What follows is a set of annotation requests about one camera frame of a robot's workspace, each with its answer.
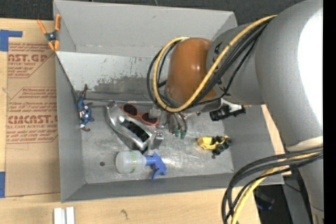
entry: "cardboard sheet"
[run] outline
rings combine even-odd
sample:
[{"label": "cardboard sheet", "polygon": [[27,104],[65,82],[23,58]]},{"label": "cardboard sheet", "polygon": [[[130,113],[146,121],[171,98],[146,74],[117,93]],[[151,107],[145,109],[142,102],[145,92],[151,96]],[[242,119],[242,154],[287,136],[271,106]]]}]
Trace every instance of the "cardboard sheet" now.
[{"label": "cardboard sheet", "polygon": [[36,20],[12,22],[0,20],[23,31],[8,47],[5,196],[59,192],[55,54]]}]

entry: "blue tape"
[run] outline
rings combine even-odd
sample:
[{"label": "blue tape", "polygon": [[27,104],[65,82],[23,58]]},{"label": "blue tape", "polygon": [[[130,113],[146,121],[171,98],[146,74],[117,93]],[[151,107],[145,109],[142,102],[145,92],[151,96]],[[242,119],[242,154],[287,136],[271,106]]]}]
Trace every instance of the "blue tape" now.
[{"label": "blue tape", "polygon": [[22,37],[22,31],[0,30],[0,51],[8,51],[9,37]]},{"label": "blue tape", "polygon": [[0,172],[0,198],[5,198],[5,172]]}]

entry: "silver object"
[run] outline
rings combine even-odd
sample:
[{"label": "silver object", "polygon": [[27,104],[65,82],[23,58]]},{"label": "silver object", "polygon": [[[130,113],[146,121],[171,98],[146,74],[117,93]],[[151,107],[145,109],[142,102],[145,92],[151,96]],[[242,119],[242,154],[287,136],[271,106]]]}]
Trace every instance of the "silver object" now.
[{"label": "silver object", "polygon": [[154,139],[152,140],[152,143],[151,143],[150,148],[151,148],[152,150],[158,150],[158,149],[159,149],[159,146],[160,146],[161,143],[162,143],[162,141],[163,141],[163,133],[157,131],[157,132],[156,132],[156,136],[155,136]]},{"label": "silver object", "polygon": [[[125,114],[115,101],[106,106],[106,122],[131,150],[145,150],[153,136],[146,124]],[[138,130],[142,139],[132,130]]]}]

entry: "blue figurine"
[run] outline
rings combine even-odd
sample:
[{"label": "blue figurine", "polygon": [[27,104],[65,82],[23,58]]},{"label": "blue figurine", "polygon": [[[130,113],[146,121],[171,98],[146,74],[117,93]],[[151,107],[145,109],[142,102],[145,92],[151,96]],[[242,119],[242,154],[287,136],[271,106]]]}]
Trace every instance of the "blue figurine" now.
[{"label": "blue figurine", "polygon": [[92,122],[95,119],[91,116],[92,111],[89,108],[89,105],[92,105],[92,103],[84,104],[84,99],[85,99],[85,94],[86,94],[87,89],[88,89],[88,86],[85,84],[85,88],[83,90],[83,93],[82,93],[82,95],[79,98],[78,103],[77,103],[77,110],[78,110],[79,118],[81,120],[80,128],[83,129],[86,132],[89,132],[90,129],[86,128],[85,125],[89,121]]}]

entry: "green object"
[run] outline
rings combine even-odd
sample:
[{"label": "green object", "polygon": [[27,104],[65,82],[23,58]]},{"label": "green object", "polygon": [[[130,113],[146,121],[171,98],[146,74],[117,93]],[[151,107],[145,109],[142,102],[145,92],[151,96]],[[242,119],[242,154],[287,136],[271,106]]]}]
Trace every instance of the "green object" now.
[{"label": "green object", "polygon": [[186,131],[186,130],[182,131],[182,132],[181,132],[181,139],[184,139],[185,136],[186,136],[186,134],[187,134],[187,131]]},{"label": "green object", "polygon": [[175,137],[178,137],[180,135],[180,129],[177,129],[176,131],[175,131]]}]

